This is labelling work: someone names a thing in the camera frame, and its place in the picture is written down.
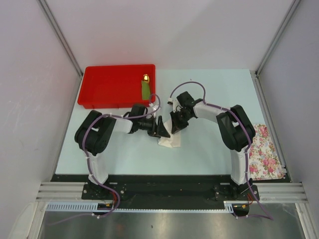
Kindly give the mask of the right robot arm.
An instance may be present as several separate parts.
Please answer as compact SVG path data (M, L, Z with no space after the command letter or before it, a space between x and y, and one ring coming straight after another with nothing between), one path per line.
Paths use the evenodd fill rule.
M251 143L256 135L244 109L235 105L229 109L195 100L187 91L172 101L171 133L175 134L188 126L192 118L201 118L218 124L222 140L231 151L231 179L235 183L230 187L230 195L241 200L248 194L245 185L250 180L248 157Z

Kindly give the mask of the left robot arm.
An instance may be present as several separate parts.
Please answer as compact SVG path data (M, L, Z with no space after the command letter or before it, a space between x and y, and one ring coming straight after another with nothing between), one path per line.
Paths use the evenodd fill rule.
M156 117L157 110L158 107L154 107L152 112L148 112L148 108L141 104L134 104L123 116L103 115L91 110L75 132L74 141L86 155L89 180L95 184L92 192L99 199L109 196L110 186L105 184L109 174L105 162L98 158L98 154L106 149L113 133L132 134L145 130L151 137L170 138L162 116Z

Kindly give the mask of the white paper napkin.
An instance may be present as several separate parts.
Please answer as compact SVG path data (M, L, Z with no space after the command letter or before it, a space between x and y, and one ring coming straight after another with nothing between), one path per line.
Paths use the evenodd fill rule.
M168 137L161 137L158 140L158 145L168 148L176 148L181 147L181 132L178 131L172 134L172 121L169 119L164 124L165 129L168 131L170 138Z

